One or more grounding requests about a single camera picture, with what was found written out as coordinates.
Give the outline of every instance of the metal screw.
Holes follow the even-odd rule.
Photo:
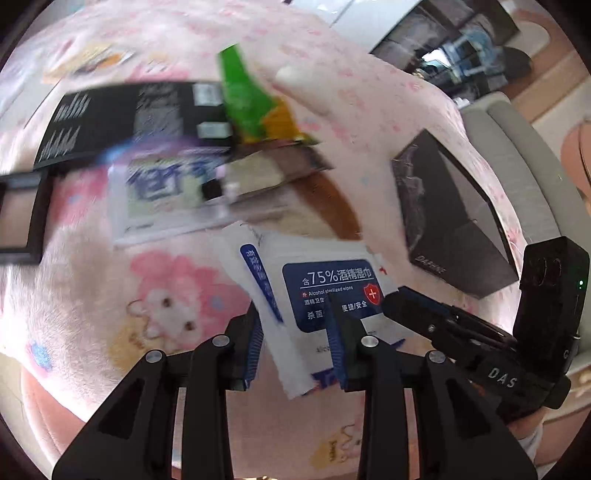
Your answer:
[[[433,350],[429,352],[429,360],[434,364],[442,364],[446,359],[445,353],[439,350]]]
[[[157,364],[162,360],[162,352],[160,350],[150,350],[146,353],[146,361],[149,364]]]
[[[226,346],[230,343],[230,337],[228,337],[227,335],[217,335],[213,337],[212,343],[215,346]]]
[[[361,345],[373,348],[374,346],[378,346],[379,340],[371,335],[366,335],[361,339]]]

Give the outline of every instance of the camera lens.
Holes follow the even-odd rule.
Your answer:
[[[548,287],[554,287],[558,283],[561,274],[562,263],[558,258],[555,258],[548,263],[544,285]]]
[[[546,272],[548,270],[547,262],[545,257],[532,259],[531,261],[531,281],[534,286],[539,287],[546,278]]]

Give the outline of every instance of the black box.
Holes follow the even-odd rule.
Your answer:
[[[234,139],[220,84],[130,83],[64,95],[33,169],[65,173],[87,167],[114,145],[155,137],[190,138],[204,150],[230,153]]]
[[[476,298],[519,278],[480,186],[428,131],[392,161],[410,261]]]

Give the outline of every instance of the black camera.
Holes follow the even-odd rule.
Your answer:
[[[509,422],[566,399],[588,278],[589,254],[562,236],[525,249],[513,335],[407,287],[387,295],[382,309],[455,359]]]

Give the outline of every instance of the red cross shield logo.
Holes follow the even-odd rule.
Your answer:
[[[374,305],[379,305],[379,288],[377,285],[373,283],[368,283],[366,286],[363,287],[363,293],[365,293],[365,297],[369,300],[370,303]]]

